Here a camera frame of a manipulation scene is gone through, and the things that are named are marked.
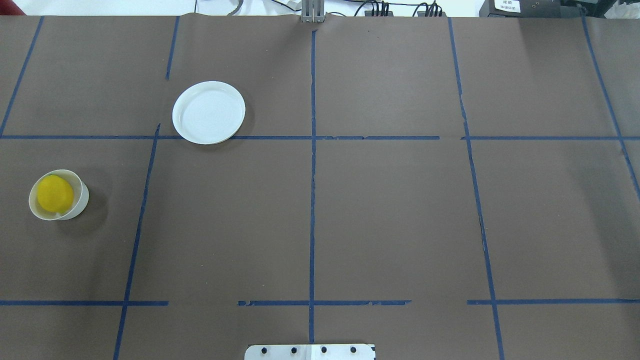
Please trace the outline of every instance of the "label sticker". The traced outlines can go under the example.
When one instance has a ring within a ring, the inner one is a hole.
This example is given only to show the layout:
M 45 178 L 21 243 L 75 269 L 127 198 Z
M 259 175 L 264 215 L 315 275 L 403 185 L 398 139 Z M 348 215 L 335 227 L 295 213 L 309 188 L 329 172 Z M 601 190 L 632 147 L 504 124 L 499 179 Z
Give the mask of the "label sticker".
M 502 10 L 503 12 L 520 12 L 519 0 L 495 0 L 495 9 Z

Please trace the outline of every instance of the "round plate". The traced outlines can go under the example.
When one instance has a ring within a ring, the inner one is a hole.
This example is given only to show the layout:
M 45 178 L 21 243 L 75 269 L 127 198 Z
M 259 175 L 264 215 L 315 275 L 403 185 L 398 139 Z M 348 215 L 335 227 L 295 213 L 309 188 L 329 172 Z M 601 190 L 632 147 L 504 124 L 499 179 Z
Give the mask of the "round plate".
M 190 142 L 223 142 L 244 120 L 244 99 L 233 86 L 205 81 L 185 90 L 173 105 L 173 126 Z

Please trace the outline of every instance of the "white cup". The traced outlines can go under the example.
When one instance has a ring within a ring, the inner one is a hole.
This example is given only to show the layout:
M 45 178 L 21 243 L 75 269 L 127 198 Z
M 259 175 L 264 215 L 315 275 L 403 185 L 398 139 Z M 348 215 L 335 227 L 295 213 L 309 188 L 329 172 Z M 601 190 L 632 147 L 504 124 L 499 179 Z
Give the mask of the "white cup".
M 71 210 L 64 214 L 47 211 L 38 203 L 38 184 L 40 184 L 40 181 L 42 181 L 45 176 L 49 175 L 60 176 L 71 185 L 71 189 L 74 191 L 74 201 L 71 204 Z M 31 212 L 36 217 L 42 220 L 69 220 L 70 218 L 78 216 L 86 207 L 87 202 L 89 202 L 89 189 L 87 189 L 86 185 L 80 180 L 80 177 L 70 170 L 53 170 L 44 174 L 36 181 L 29 193 L 29 209 L 31 209 Z

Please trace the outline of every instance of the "yellow lemon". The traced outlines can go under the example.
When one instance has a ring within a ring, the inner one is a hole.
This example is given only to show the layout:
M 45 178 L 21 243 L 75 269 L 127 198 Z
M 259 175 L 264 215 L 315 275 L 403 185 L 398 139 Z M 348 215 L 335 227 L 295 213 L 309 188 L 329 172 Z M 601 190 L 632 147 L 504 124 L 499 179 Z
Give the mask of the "yellow lemon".
M 38 184 L 38 203 L 52 213 L 66 213 L 73 204 L 74 190 L 57 175 L 45 176 Z

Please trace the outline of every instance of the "gray cable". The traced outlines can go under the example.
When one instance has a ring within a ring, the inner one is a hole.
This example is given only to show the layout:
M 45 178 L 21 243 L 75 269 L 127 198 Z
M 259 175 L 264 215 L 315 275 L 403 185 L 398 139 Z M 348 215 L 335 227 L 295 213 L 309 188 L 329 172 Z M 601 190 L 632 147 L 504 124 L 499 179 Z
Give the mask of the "gray cable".
M 240 8 L 242 7 L 243 2 L 244 0 L 238 0 L 238 6 L 236 6 L 234 11 L 228 13 L 227 16 L 235 15 L 238 11 L 240 11 Z

